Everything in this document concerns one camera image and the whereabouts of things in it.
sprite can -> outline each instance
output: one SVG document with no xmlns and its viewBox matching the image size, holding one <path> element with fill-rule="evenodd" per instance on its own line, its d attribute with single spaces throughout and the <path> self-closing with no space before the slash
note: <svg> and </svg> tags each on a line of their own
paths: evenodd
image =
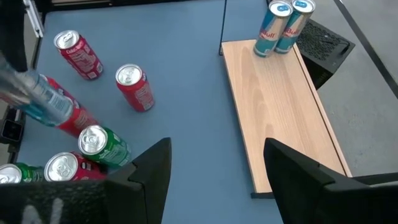
<svg viewBox="0 0 398 224">
<path fill-rule="evenodd" d="M 43 167 L 28 166 L 21 162 L 0 166 L 0 184 L 40 182 L 44 180 Z"/>
<path fill-rule="evenodd" d="M 80 133 L 78 144 L 85 157 L 111 167 L 121 167 L 131 160 L 127 143 L 109 128 L 88 126 Z"/>
</svg>

light blue red bull can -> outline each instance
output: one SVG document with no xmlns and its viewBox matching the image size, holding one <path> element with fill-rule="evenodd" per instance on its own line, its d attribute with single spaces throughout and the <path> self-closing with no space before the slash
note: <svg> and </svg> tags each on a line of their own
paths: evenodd
<svg viewBox="0 0 398 224">
<path fill-rule="evenodd" d="M 292 13 L 293 7 L 288 2 L 276 0 L 269 3 L 259 37 L 254 45 L 256 55 L 266 57 L 274 50 Z"/>
<path fill-rule="evenodd" d="M 275 48 L 275 52 L 280 54 L 286 54 L 291 50 L 315 10 L 315 2 L 312 0 L 294 0 L 292 6 L 294 12 Z"/>
</svg>

coca-cola can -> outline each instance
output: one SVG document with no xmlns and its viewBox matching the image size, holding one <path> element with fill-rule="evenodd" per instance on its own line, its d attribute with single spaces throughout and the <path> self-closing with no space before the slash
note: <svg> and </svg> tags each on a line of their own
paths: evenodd
<svg viewBox="0 0 398 224">
<path fill-rule="evenodd" d="M 70 65 L 86 80 L 98 78 L 103 66 L 93 49 L 75 30 L 65 30 L 54 38 L 54 45 Z"/>
<path fill-rule="evenodd" d="M 47 181 L 105 179 L 97 163 L 85 159 L 77 152 L 61 152 L 53 156 L 44 167 Z"/>
<path fill-rule="evenodd" d="M 73 111 L 70 117 L 62 124 L 57 126 L 58 129 L 78 138 L 80 133 L 90 125 L 98 124 L 97 120 L 82 106 L 69 92 L 62 88 L 53 78 L 40 75 L 47 83 L 50 84 L 61 95 L 66 96 L 73 102 Z"/>
<path fill-rule="evenodd" d="M 149 110 L 155 103 L 147 76 L 138 65 L 127 64 L 116 72 L 116 84 L 127 102 L 138 112 Z"/>
</svg>

wooden board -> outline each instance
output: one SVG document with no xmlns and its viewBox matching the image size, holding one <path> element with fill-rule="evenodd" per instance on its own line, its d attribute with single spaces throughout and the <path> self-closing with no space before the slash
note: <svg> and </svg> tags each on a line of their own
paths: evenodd
<svg viewBox="0 0 398 224">
<path fill-rule="evenodd" d="M 351 176 L 297 46 L 260 58 L 254 43 L 223 42 L 222 48 L 255 193 L 272 192 L 262 155 L 266 137 Z"/>
</svg>

blue tabletop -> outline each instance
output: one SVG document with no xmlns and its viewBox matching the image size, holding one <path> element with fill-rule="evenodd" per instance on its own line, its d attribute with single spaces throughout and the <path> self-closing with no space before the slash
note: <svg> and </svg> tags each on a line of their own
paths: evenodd
<svg viewBox="0 0 398 224">
<path fill-rule="evenodd" d="M 229 0 L 225 40 L 255 38 L 265 0 Z M 218 44 L 222 0 L 51 12 L 37 69 L 56 79 L 95 118 L 124 138 L 136 157 L 172 138 L 172 175 L 163 223 L 282 223 L 274 200 L 253 191 L 238 117 Z M 83 80 L 53 45 L 66 29 L 80 32 L 104 65 Z M 117 89 L 115 71 L 136 63 L 147 73 L 155 106 L 136 113 Z M 18 161 L 43 166 L 77 151 L 77 140 L 30 118 Z"/>
</svg>

